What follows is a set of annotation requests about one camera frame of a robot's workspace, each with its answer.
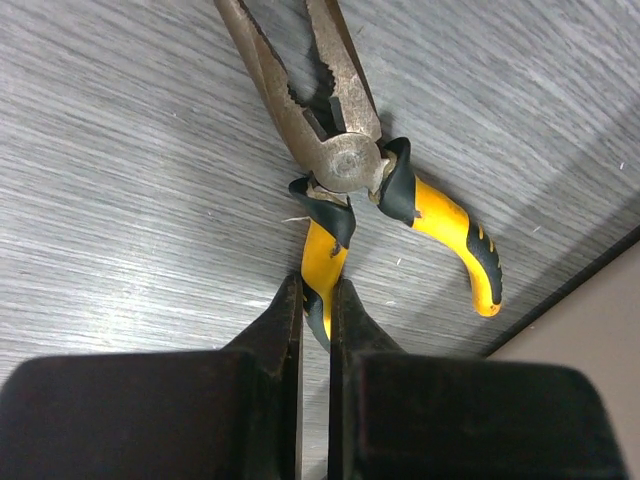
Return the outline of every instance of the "beige panel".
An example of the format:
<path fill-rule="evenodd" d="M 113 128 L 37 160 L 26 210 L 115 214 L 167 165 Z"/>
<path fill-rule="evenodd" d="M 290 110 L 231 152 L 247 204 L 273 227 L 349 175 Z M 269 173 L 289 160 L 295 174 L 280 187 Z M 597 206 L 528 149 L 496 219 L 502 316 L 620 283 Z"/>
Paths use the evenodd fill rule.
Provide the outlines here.
<path fill-rule="evenodd" d="M 491 357 L 584 372 L 604 399 L 635 477 L 640 476 L 639 280 L 636 244 Z"/>

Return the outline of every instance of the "pliers head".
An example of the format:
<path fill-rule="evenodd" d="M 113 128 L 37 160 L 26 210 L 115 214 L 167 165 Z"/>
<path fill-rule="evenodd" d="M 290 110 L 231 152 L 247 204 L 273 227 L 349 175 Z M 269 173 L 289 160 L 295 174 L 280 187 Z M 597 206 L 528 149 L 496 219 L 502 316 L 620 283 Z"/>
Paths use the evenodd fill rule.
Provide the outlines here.
<path fill-rule="evenodd" d="M 376 194 L 389 159 L 373 97 L 336 0 L 306 0 L 320 60 L 333 76 L 329 135 L 291 95 L 282 60 L 243 0 L 215 0 L 273 122 L 294 160 L 325 189 Z"/>

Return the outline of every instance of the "yellow and black pliers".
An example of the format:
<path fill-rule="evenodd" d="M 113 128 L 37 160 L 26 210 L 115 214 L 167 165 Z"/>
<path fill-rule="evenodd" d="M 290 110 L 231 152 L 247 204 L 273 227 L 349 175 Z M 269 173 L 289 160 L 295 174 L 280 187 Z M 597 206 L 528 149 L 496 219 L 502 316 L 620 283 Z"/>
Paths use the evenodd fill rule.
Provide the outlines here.
<path fill-rule="evenodd" d="M 496 315 L 502 270 L 495 245 L 464 209 L 416 177 L 407 138 L 381 144 L 373 97 L 337 0 L 306 0 L 320 60 L 333 76 L 330 129 L 294 99 L 282 61 L 243 0 L 215 4 L 282 140 L 308 173 L 289 191 L 311 218 L 302 257 L 304 309 L 320 343 L 329 349 L 332 292 L 356 228 L 348 193 L 361 188 L 382 213 L 451 248 L 471 277 L 476 311 Z"/>

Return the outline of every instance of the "yellow and black handle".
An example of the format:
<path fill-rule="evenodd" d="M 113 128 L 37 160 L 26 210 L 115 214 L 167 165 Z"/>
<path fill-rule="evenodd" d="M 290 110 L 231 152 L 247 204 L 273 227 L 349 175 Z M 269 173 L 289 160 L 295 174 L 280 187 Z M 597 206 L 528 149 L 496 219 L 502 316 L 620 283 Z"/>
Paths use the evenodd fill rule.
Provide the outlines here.
<path fill-rule="evenodd" d="M 469 271 L 475 310 L 485 317 L 496 315 L 502 304 L 502 269 L 493 241 L 462 207 L 415 175 L 409 139 L 396 138 L 384 149 L 397 162 L 382 184 L 378 208 L 451 248 Z"/>
<path fill-rule="evenodd" d="M 351 204 L 342 205 L 308 195 L 309 179 L 291 182 L 289 192 L 311 218 L 302 254 L 303 308 L 313 335 L 331 349 L 331 301 L 333 288 L 347 260 L 349 242 L 356 229 Z"/>

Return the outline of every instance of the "gray floor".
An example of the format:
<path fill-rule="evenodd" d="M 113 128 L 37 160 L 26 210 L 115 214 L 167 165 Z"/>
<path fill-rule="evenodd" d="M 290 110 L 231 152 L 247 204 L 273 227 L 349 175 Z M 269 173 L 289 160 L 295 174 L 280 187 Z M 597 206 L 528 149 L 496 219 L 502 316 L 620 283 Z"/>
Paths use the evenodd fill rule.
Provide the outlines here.
<path fill-rule="evenodd" d="M 309 95 L 301 2 L 262 3 Z M 640 1 L 342 5 L 386 133 L 492 233 L 506 305 L 476 316 L 456 257 L 363 194 L 346 274 L 409 351 L 478 354 L 640 223 Z M 210 2 L 4 0 L 0 112 L 0 379 L 35 355 L 220 347 L 298 265 L 300 172 Z M 328 358 L 305 348 L 315 479 Z"/>

